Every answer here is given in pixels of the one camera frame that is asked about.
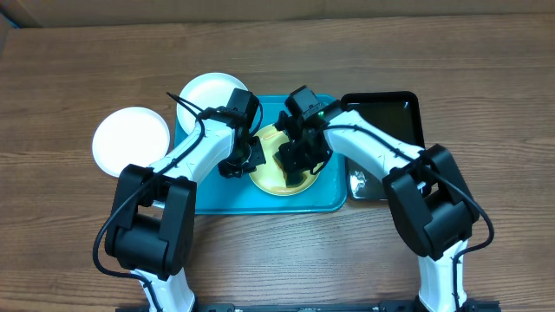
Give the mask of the yellow plate with stain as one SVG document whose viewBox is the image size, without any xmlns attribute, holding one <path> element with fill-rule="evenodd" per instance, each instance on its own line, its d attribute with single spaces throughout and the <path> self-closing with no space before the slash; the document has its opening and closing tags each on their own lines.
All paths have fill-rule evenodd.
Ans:
<svg viewBox="0 0 555 312">
<path fill-rule="evenodd" d="M 265 163 L 257 166 L 256 170 L 250 173 L 250 177 L 259 189 L 271 195 L 291 196 L 305 191 L 315 183 L 318 174 L 313 175 L 307 170 L 301 173 L 296 184 L 286 184 L 287 174 L 275 157 L 278 148 L 289 141 L 284 132 L 268 125 L 258 130 L 256 136 L 259 137 L 263 148 Z"/>
</svg>

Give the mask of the white plate with stain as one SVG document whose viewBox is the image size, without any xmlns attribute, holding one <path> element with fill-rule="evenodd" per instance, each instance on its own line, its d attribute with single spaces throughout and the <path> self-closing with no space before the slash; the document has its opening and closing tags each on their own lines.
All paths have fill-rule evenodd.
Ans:
<svg viewBox="0 0 555 312">
<path fill-rule="evenodd" d="M 100 123 L 91 149 L 99 168 L 118 178 L 129 164 L 146 167 L 163 158 L 169 144 L 169 128 L 159 114 L 145 107 L 126 107 Z"/>
</svg>

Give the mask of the green yellow sponge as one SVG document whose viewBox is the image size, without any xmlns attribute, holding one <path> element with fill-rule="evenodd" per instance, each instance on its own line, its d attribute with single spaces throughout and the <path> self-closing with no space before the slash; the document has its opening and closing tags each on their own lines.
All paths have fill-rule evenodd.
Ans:
<svg viewBox="0 0 555 312">
<path fill-rule="evenodd" d="M 290 188 L 297 187 L 306 181 L 307 176 L 303 172 L 288 173 L 287 171 L 285 171 L 284 164 L 282 162 L 282 158 L 279 155 L 279 153 L 275 153 L 273 155 L 273 159 L 276 162 L 277 167 L 281 170 L 284 176 L 286 187 L 290 187 Z"/>
</svg>

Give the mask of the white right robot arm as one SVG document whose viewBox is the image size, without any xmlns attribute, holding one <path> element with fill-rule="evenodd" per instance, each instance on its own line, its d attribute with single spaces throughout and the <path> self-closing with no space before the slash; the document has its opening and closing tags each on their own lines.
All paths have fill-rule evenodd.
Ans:
<svg viewBox="0 0 555 312">
<path fill-rule="evenodd" d="M 380 180 L 395 228 L 417 256 L 420 305 L 427 311 L 462 311 L 463 260 L 468 239 L 484 215 L 473 200 L 452 154 L 443 146 L 424 148 L 384 131 L 400 108 L 415 127 L 420 118 L 410 92 L 351 93 L 325 102 L 306 86 L 285 100 L 276 127 L 289 137 L 276 159 L 294 184 L 339 153 Z"/>
</svg>

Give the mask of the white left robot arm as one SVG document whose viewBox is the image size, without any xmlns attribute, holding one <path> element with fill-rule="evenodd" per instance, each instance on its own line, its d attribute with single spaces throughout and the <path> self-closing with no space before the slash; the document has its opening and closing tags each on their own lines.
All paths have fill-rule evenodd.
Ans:
<svg viewBox="0 0 555 312">
<path fill-rule="evenodd" d="M 93 247 L 101 273 L 140 282 L 145 311 L 197 310 L 184 262 L 193 242 L 198 186 L 213 168 L 230 179 L 265 163 L 260 140 L 250 131 L 263 116 L 252 92 L 236 88 L 225 106 L 205 109 L 172 98 L 193 115 L 195 128 L 152 165 L 123 169 Z"/>
</svg>

